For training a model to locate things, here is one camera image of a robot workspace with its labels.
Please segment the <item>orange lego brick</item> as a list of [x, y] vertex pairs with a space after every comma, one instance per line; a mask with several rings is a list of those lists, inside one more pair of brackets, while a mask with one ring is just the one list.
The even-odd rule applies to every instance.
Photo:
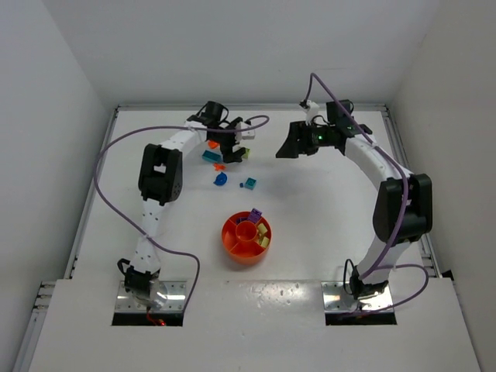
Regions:
[[215, 141], [211, 141], [209, 140], [208, 141], [208, 146], [211, 148], [211, 149], [216, 149], [217, 147], [219, 147], [219, 144]]

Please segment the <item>teal long lego brick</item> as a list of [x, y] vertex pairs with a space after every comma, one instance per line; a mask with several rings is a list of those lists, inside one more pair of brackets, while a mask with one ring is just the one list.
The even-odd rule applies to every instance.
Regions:
[[208, 161], [209, 163], [221, 163], [222, 162], [222, 156], [218, 153], [214, 153], [209, 150], [205, 150], [203, 154], [201, 155], [201, 158], [205, 161]]

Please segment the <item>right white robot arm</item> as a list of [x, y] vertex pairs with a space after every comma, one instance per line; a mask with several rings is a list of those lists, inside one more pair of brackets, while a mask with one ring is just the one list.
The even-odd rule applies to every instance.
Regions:
[[347, 288], [355, 299], [384, 291], [390, 272], [414, 242], [432, 229], [432, 180], [401, 166], [378, 145], [372, 130], [352, 117], [349, 100], [329, 102], [327, 118], [318, 124], [319, 106], [300, 103], [305, 120], [291, 122], [278, 158], [311, 156], [322, 147], [338, 150], [354, 162], [377, 190], [372, 217], [374, 240], [365, 257], [353, 267]]

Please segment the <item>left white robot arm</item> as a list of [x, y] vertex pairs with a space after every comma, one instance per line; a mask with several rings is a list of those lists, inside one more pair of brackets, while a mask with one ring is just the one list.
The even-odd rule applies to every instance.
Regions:
[[211, 140], [220, 145], [220, 160], [239, 163], [246, 154], [242, 140], [255, 133], [251, 119], [228, 120], [229, 110], [218, 102], [207, 102], [184, 124], [173, 126], [177, 132], [162, 143], [148, 144], [143, 151], [138, 189], [143, 200], [142, 222], [133, 223], [142, 235], [134, 256], [123, 263], [124, 288], [139, 303], [151, 308], [158, 302], [159, 276], [162, 264], [158, 251], [167, 249], [157, 242], [160, 220], [166, 207], [175, 202], [183, 188], [183, 160], [203, 143]]

